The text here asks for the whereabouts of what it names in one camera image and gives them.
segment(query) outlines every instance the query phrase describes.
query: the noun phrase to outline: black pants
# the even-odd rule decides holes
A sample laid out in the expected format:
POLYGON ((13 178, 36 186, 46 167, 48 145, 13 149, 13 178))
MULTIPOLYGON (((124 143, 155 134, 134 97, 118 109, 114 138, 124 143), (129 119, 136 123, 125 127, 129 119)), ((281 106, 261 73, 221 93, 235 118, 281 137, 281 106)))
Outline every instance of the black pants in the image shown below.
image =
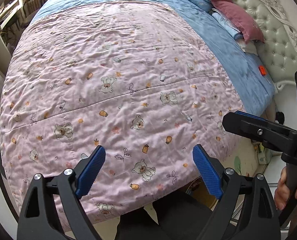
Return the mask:
MULTIPOLYGON (((121 216, 115 240, 196 240, 212 211, 184 192, 175 191, 155 202, 158 224, 144 208, 121 216)), ((225 236, 234 233, 229 224, 225 236)))

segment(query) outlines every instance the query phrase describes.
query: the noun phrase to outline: blue bed sheet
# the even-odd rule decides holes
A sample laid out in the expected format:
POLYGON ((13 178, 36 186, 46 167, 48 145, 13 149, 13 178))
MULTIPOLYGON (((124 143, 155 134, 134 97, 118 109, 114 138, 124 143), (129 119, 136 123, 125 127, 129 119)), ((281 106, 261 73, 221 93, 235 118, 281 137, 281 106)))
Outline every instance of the blue bed sheet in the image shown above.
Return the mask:
MULTIPOLYGON (((52 13, 71 7, 113 0, 48 0, 35 15, 32 22, 52 13)), ((188 0, 142 0, 168 4, 196 32, 218 60, 230 77, 248 113, 261 115, 271 102, 275 93, 274 85, 259 70, 259 58, 245 54, 235 40, 207 12, 188 0)))

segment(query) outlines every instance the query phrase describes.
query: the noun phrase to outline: pink quilt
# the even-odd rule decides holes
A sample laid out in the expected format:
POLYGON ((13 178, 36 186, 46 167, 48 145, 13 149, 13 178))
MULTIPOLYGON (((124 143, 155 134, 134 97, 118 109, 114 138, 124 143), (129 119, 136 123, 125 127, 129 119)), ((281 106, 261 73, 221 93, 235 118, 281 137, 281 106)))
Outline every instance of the pink quilt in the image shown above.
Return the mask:
POLYGON ((236 110, 244 107, 220 62, 168 5, 70 8, 31 24, 14 52, 1 99, 3 166, 21 208, 34 174, 58 175, 102 145, 106 161, 81 199, 96 223, 198 177, 197 143, 229 155, 238 137, 221 121, 236 110))

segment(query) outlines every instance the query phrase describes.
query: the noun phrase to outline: headboard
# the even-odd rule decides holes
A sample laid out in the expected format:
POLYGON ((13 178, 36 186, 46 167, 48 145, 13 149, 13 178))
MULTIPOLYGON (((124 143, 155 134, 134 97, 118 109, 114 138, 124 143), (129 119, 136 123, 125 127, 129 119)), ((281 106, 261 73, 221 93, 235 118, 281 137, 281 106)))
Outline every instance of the headboard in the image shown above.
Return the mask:
POLYGON ((233 0, 261 28, 265 44, 256 43, 258 55, 274 82, 294 81, 297 70, 297 32, 279 0, 233 0))

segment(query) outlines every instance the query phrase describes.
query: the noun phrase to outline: screw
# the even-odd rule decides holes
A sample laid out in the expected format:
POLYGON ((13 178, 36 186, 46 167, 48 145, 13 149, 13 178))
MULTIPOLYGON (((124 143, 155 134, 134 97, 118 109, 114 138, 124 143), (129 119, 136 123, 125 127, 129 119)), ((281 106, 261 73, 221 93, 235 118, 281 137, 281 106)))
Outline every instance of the screw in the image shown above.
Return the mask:
POLYGON ((42 177, 42 175, 40 173, 37 173, 34 175, 34 179, 38 180, 42 177))
POLYGON ((232 168, 227 168, 225 170, 225 172, 228 174, 228 175, 233 175, 234 174, 234 170, 232 168))
POLYGON ((65 171, 64 171, 64 174, 65 175, 71 175, 73 173, 73 170, 72 169, 66 169, 65 171))
POLYGON ((264 175, 259 173, 256 175, 256 177, 259 179, 259 180, 263 180, 264 179, 264 175))

